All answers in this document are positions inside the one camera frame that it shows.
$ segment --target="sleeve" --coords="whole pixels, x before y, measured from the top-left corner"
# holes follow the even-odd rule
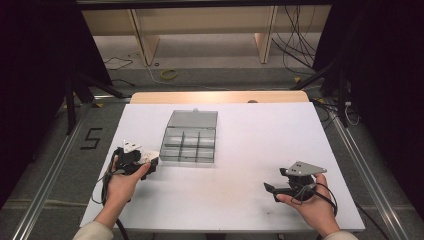
[[[352,233],[338,231],[328,235],[324,240],[358,240]]]
[[[96,221],[84,225],[74,236],[74,240],[111,240],[112,238],[112,230]]]

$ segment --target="forearm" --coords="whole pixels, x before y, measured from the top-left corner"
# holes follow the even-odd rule
[[[94,219],[94,221],[99,222],[106,227],[112,229],[124,209],[126,203],[107,201],[103,209]]]

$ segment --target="hand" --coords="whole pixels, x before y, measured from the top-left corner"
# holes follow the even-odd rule
[[[327,180],[323,174],[318,173],[314,176],[317,183],[327,186]],[[325,187],[317,185],[316,191],[331,199],[330,193]],[[317,230],[323,238],[333,232],[340,231],[334,216],[333,207],[321,197],[314,195],[307,201],[303,201],[301,205],[298,200],[289,195],[278,194],[277,199],[296,209],[305,222]]]
[[[116,170],[115,163],[118,156],[115,156],[112,166],[112,172]],[[142,176],[150,168],[150,163],[141,166],[136,172],[129,176],[117,174],[113,175],[109,181],[107,191],[107,201],[103,209],[94,219],[109,228],[113,228],[116,220],[124,209],[125,204],[131,199],[135,191],[135,186]]]

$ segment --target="person's right hand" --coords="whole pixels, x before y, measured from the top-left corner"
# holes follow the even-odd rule
[[[314,176],[317,183],[327,186],[327,180],[323,174],[318,173]],[[330,193],[325,187],[318,184],[316,191],[331,199]],[[314,195],[307,201],[303,201],[301,205],[298,200],[289,195],[278,194],[277,199],[296,209],[305,222],[317,230],[323,238],[331,233],[340,231],[334,216],[333,207],[321,197]]]

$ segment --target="white table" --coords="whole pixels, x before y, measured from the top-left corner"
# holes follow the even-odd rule
[[[326,168],[342,229],[365,227],[311,103],[128,104],[100,175],[122,140],[160,150],[173,110],[218,111],[215,163],[160,161],[139,182],[120,220],[153,232],[293,232],[311,228],[291,207],[276,203],[263,182],[288,187],[279,168],[303,161]],[[101,184],[94,189],[99,199]],[[81,225],[102,208],[89,202]]]

